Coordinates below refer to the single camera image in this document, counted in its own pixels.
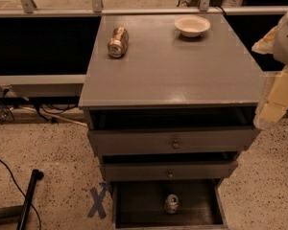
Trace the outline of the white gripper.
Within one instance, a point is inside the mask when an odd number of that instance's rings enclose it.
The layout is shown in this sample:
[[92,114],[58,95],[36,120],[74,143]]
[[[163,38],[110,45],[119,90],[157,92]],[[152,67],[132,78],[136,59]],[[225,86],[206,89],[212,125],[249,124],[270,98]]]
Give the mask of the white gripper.
[[257,128],[268,128],[288,110],[288,12],[276,27],[253,44],[252,51],[261,55],[273,53],[275,60],[286,64],[281,71],[268,75],[255,110],[253,124]]

